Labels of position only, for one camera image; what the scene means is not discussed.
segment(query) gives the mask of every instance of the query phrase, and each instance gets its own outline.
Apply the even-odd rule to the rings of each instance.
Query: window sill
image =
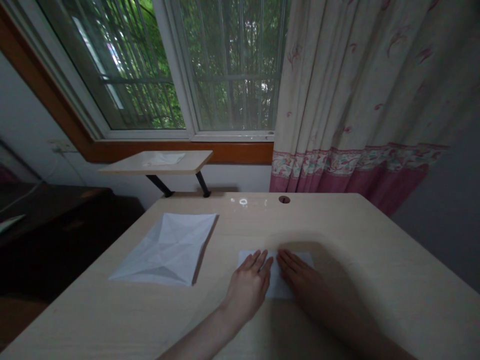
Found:
[[[271,164],[272,142],[94,141],[24,36],[0,6],[0,50],[86,161],[113,163],[142,151],[212,150],[210,164]]]

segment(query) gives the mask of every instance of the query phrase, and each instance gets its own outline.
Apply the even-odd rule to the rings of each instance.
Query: paper on shelf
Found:
[[[216,216],[163,214],[109,279],[191,286]]]
[[[158,165],[174,165],[182,160],[185,156],[184,152],[181,153],[163,153],[157,152],[152,158],[145,161],[142,165],[144,167],[158,166]]]
[[[255,250],[242,250],[238,253],[238,264],[239,267],[248,255],[255,253]],[[268,251],[268,256],[273,257],[273,264],[270,268],[270,286],[266,292],[265,297],[267,298],[278,298],[278,299],[293,299],[294,295],[290,290],[290,287],[280,276],[282,270],[280,269],[279,263],[277,261],[278,251]],[[314,268],[314,261],[312,260],[312,255],[309,252],[294,252],[300,259]]]

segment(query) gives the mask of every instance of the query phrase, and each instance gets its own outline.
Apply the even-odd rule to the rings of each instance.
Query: forearm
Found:
[[[365,359],[415,359],[342,305],[334,312],[325,313],[320,322]]]
[[[219,307],[158,360],[211,359],[237,335],[240,328],[235,327],[225,309]]]

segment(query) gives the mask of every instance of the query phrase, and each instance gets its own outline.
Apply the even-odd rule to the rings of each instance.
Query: hand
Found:
[[[298,305],[312,318],[324,323],[341,305],[318,271],[289,250],[279,249],[281,276],[290,286]]]
[[[254,317],[265,300],[265,293],[270,285],[270,267],[274,262],[270,257],[266,262],[268,251],[257,250],[248,255],[240,267],[231,276],[230,285],[220,308],[228,321],[239,331]]]

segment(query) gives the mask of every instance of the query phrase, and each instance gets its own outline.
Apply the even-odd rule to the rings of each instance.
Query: dark wooden cabinet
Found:
[[[27,186],[2,186],[0,208]],[[52,302],[142,213],[108,188],[43,185],[0,213],[26,215],[0,235],[0,295]]]

